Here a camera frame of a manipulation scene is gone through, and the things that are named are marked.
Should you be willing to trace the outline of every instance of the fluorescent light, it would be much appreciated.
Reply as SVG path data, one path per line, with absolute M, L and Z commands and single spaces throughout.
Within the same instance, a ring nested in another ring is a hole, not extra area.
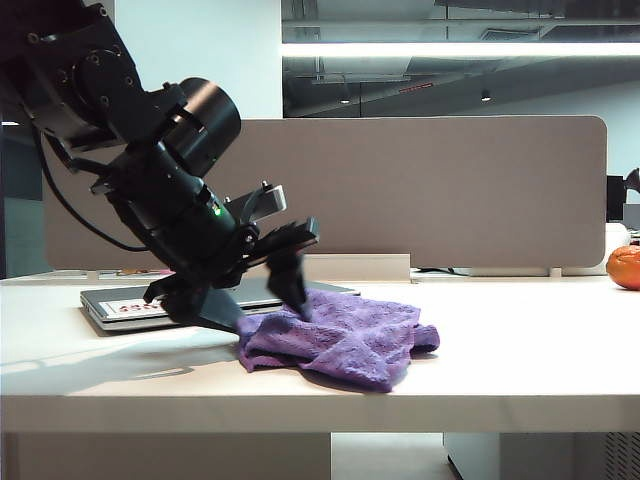
M 640 56 L 640 43 L 283 43 L 280 51 L 283 57 L 626 57 Z

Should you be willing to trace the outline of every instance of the laptop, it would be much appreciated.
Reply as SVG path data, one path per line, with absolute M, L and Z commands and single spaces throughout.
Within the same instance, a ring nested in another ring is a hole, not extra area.
M 360 295 L 358 290 L 322 282 L 305 282 L 307 288 L 347 295 Z M 159 301 L 146 303 L 142 296 L 146 286 L 84 290 L 80 301 L 89 318 L 107 332 L 181 327 L 171 320 Z M 265 278 L 244 278 L 233 288 L 225 289 L 245 314 L 268 313 L 282 308 L 282 300 L 267 288 Z

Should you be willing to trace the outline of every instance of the floor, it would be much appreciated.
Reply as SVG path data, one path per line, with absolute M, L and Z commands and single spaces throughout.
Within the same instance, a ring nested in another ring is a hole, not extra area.
M 332 480 L 457 480 L 441 433 L 334 433 Z

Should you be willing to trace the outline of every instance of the desk leg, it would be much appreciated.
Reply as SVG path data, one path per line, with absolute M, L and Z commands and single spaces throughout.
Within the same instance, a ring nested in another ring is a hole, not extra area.
M 5 457 L 9 480 L 331 478 L 329 433 L 16 437 Z

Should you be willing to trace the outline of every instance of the sticker on laptop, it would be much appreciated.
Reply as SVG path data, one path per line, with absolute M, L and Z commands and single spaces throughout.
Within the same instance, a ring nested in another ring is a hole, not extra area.
M 107 318 L 161 317 L 167 314 L 160 306 L 159 300 L 154 300 L 151 303 L 147 303 L 141 298 L 113 300 L 100 302 L 100 306 L 107 314 Z

